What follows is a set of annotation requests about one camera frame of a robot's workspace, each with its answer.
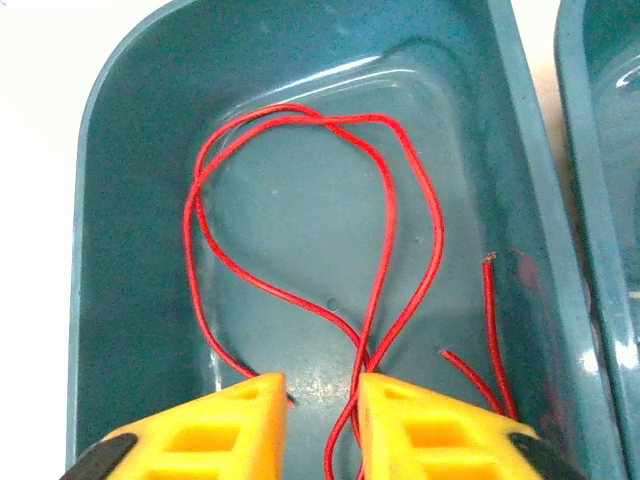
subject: teal plastic tray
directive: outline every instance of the teal plastic tray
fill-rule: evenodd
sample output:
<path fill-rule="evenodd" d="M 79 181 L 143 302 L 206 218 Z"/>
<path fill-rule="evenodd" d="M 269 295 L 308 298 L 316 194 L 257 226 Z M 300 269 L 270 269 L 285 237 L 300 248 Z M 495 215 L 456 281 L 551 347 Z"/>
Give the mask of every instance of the teal plastic tray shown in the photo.
<path fill-rule="evenodd" d="M 508 0 L 389 3 L 178 1 L 117 48 L 80 132 L 70 346 L 69 454 L 114 427 L 240 377 L 200 335 L 181 214 L 195 153 L 234 115 L 296 101 L 378 112 L 408 130 L 442 202 L 447 243 L 433 289 L 381 365 L 483 405 L 438 355 L 451 348 L 495 386 L 481 262 L 498 252 L 506 368 L 524 421 L 592 478 L 623 478 L 571 237 Z M 388 159 L 399 232 L 372 336 L 408 301 L 431 253 L 431 220 L 384 127 L 354 126 Z M 247 145 L 204 192 L 223 248 L 252 273 L 361 325 L 384 221 L 375 167 L 322 128 Z M 284 371 L 285 480 L 322 477 L 355 349 L 335 327 L 245 285 L 201 237 L 212 328 L 258 371 Z M 355 478 L 351 435 L 339 479 Z"/>
<path fill-rule="evenodd" d="M 640 479 L 640 4 L 565 0 L 556 62 L 598 327 L 630 477 Z"/>

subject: teal container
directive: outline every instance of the teal container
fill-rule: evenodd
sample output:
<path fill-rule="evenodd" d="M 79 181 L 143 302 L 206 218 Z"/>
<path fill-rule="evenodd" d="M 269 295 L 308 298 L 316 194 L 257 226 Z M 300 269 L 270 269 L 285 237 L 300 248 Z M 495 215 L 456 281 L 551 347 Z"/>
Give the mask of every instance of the teal container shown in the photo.
<path fill-rule="evenodd" d="M 640 4 L 565 0 L 556 62 L 595 316 L 631 478 L 640 479 Z"/>
<path fill-rule="evenodd" d="M 522 418 L 591 478 L 624 478 L 508 0 L 176 1 L 136 27 L 101 72 L 80 132 L 68 461 L 118 425 L 241 380 L 197 329 L 182 208 L 204 139 L 235 115 L 284 101 L 331 115 L 394 116 L 440 197 L 441 271 L 380 370 L 485 406 L 438 350 L 456 351 L 495 388 L 481 262 L 496 251 L 500 335 Z M 388 160 L 400 203 L 373 348 L 424 273 L 432 225 L 392 134 L 352 131 Z M 240 265 L 360 328 L 384 223 L 381 182 L 361 152 L 320 127 L 278 129 L 225 164 L 203 196 L 217 238 Z M 353 345 L 324 320 L 244 284 L 195 241 L 213 330 L 254 369 L 285 372 L 298 401 L 284 480 L 322 478 Z M 355 478 L 358 465 L 345 435 L 337 478 Z"/>

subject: white table surface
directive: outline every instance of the white table surface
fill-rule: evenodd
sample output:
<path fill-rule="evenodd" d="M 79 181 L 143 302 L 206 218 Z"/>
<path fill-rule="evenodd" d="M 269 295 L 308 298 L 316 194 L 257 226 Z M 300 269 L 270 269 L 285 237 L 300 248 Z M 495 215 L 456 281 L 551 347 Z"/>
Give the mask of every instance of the white table surface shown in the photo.
<path fill-rule="evenodd" d="M 553 61 L 559 0 L 512 2 L 566 184 Z M 0 0 L 0 219 L 5 232 L 0 254 L 8 285 L 0 290 L 2 431 L 9 443 L 2 455 L 4 472 L 22 470 L 23 478 L 45 480 L 58 478 L 64 470 L 80 119 L 111 51 L 142 18 L 165 3 Z"/>

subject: plastic tray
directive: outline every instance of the plastic tray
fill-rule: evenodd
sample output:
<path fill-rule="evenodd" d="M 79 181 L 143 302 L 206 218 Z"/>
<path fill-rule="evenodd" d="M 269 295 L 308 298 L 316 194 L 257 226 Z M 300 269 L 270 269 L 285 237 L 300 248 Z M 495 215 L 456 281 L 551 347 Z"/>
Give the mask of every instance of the plastic tray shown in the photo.
<path fill-rule="evenodd" d="M 562 2 L 556 61 L 618 423 L 640 479 L 638 2 Z"/>
<path fill-rule="evenodd" d="M 182 207 L 195 153 L 213 129 L 296 101 L 326 114 L 395 116 L 442 202 L 441 272 L 381 371 L 483 405 L 438 350 L 455 350 L 494 384 L 480 265 L 495 250 L 501 337 L 524 421 L 593 478 L 621 478 L 527 72 L 507 0 L 178 1 L 142 22 L 100 74 L 80 133 L 68 460 L 120 424 L 240 380 L 197 330 Z M 399 190 L 374 345 L 424 271 L 431 221 L 390 132 L 352 130 L 386 156 Z M 321 128 L 272 131 L 242 149 L 204 197 L 217 237 L 241 265 L 359 327 L 384 216 L 380 180 L 360 152 Z M 320 479 L 353 345 L 324 320 L 245 285 L 196 240 L 213 329 L 256 370 L 284 371 L 299 401 L 283 478 Z M 358 462 L 345 436 L 338 478 L 354 478 Z"/>

